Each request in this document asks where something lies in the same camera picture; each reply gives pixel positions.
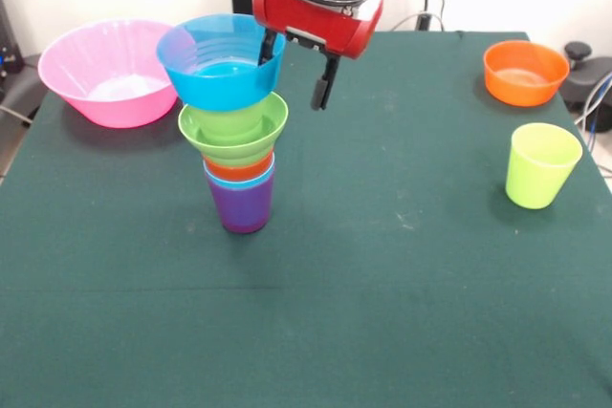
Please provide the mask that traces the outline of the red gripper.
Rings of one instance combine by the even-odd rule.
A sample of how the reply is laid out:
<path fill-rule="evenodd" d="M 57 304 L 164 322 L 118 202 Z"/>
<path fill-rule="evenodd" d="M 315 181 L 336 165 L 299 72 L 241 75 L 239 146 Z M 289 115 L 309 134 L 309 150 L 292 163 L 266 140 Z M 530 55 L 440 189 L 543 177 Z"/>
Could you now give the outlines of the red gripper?
<path fill-rule="evenodd" d="M 340 56 L 358 58 L 382 16 L 383 0 L 252 0 L 256 21 L 265 28 L 258 66 L 273 58 L 278 34 L 326 55 L 326 65 L 311 99 L 313 110 L 325 110 Z"/>

